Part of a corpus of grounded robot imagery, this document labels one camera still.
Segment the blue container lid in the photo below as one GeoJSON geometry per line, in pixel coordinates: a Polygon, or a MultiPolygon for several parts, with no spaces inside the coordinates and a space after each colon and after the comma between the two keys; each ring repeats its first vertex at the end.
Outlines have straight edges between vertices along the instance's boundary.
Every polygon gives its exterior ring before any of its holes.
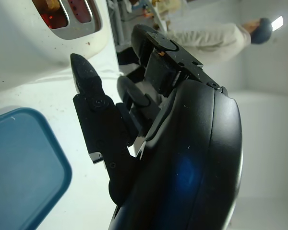
{"type": "Polygon", "coordinates": [[[67,190],[72,169],[46,119],[0,116],[0,230],[35,229],[67,190]]]}

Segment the black mechanical arm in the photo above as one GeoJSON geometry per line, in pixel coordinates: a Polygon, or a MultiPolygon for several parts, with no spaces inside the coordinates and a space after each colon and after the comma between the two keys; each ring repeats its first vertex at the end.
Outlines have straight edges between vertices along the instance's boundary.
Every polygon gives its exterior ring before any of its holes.
{"type": "Polygon", "coordinates": [[[162,108],[128,77],[123,103],[105,95],[94,68],[71,54],[74,99],[93,163],[104,161],[117,205],[110,230],[226,229],[239,191],[242,131],[236,102],[174,41],[138,25],[132,46],[162,108]],[[136,157],[129,154],[145,137],[136,157]]]}

